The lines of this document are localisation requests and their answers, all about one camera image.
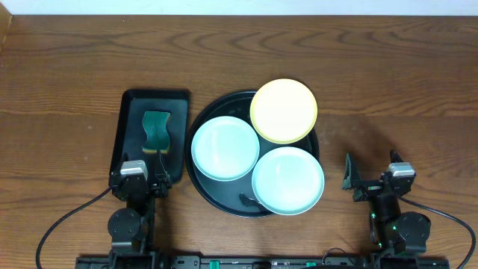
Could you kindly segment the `green yellow sponge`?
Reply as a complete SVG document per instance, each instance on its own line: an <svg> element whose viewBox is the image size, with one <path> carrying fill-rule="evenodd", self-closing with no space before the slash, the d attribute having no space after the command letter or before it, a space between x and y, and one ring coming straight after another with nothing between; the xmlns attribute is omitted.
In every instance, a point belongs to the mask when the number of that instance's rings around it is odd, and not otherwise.
<svg viewBox="0 0 478 269"><path fill-rule="evenodd" d="M146 142L142 150L148 154L167 154L170 150L170 135L167 131L170 113L164 111L146 111L142 126L146 133Z"/></svg>

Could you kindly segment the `light green plate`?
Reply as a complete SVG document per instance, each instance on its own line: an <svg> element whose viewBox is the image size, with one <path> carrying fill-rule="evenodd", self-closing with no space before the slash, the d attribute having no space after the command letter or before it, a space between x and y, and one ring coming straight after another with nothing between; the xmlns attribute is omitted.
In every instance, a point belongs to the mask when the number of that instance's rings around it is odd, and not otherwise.
<svg viewBox="0 0 478 269"><path fill-rule="evenodd" d="M260 142L253 127L237 117L215 117L193 136L191 155L196 168L209 179L230 182L255 166Z"/></svg>
<svg viewBox="0 0 478 269"><path fill-rule="evenodd" d="M252 172L258 202L280 215L298 215L313 208L325 189L323 168L312 154L284 146L263 155Z"/></svg>

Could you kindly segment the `yellow plate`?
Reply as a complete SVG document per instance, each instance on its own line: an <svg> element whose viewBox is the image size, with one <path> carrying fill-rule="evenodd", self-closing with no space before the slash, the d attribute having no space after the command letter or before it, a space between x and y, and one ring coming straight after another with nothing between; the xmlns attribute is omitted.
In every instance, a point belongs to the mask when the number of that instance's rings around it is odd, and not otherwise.
<svg viewBox="0 0 478 269"><path fill-rule="evenodd" d="M289 144L304 138L317 120L317 101L303 83L280 78L255 93L249 115L254 129L265 140Z"/></svg>

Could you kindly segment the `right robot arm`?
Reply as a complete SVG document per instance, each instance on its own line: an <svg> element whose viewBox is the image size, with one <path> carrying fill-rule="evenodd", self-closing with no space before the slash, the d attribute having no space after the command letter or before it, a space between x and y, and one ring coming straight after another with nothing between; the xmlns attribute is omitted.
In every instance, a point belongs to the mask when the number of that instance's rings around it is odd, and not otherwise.
<svg viewBox="0 0 478 269"><path fill-rule="evenodd" d="M431 220L414 211L402 212L399 199L411 191L416 172L392 150L388 169L377 180L363 180L351 154L346 156L341 188L353 190L355 202L370 205L370 236L379 250L370 255L372 268L419 268L426 252Z"/></svg>

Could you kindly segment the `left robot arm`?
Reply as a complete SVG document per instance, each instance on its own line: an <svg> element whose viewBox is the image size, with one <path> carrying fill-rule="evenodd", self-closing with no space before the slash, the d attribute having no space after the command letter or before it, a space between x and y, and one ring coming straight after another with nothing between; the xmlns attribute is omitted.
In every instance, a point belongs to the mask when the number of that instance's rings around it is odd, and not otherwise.
<svg viewBox="0 0 478 269"><path fill-rule="evenodd" d="M145 161L130 161L123 154L109 177L112 194L126 203L108 221L111 251L109 268L168 269L172 259L154 247L155 200L168 195L172 187L162 154L156 153L150 176Z"/></svg>

